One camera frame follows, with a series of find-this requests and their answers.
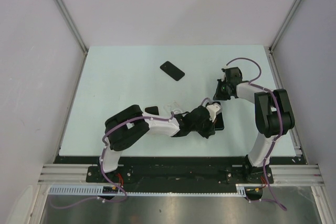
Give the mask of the teal phone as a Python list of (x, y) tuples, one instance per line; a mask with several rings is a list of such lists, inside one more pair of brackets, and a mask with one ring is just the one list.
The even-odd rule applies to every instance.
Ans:
[(212, 122), (213, 131), (222, 131), (224, 129), (224, 120), (223, 120), (223, 109), (220, 114), (217, 115), (215, 122)]

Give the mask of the clear magsafe phone case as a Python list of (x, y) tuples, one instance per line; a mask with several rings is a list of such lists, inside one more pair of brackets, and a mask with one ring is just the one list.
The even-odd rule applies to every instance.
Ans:
[(181, 114), (183, 112), (185, 112), (182, 107), (176, 102), (170, 102), (166, 105), (163, 106), (164, 110), (168, 113), (168, 115), (171, 115), (171, 113), (174, 114)]

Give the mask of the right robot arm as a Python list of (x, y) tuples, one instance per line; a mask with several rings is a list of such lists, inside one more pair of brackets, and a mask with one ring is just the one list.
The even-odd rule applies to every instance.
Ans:
[(238, 67), (223, 68), (222, 72), (224, 76), (217, 80), (214, 99), (227, 101), (234, 97), (254, 104), (258, 135), (238, 173), (244, 182), (260, 183), (267, 178), (270, 156), (278, 140), (295, 126), (288, 93), (285, 89), (270, 90), (244, 81)]

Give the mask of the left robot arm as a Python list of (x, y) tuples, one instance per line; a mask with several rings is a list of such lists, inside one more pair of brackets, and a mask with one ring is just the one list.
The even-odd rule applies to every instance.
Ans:
[(196, 132), (203, 138), (209, 138), (215, 134), (215, 125), (221, 112), (222, 107), (216, 102), (200, 105), (191, 112), (172, 112), (169, 117), (143, 112), (136, 104), (124, 109), (104, 123), (104, 148), (98, 176), (105, 182), (112, 181), (121, 153), (146, 134), (185, 137)]

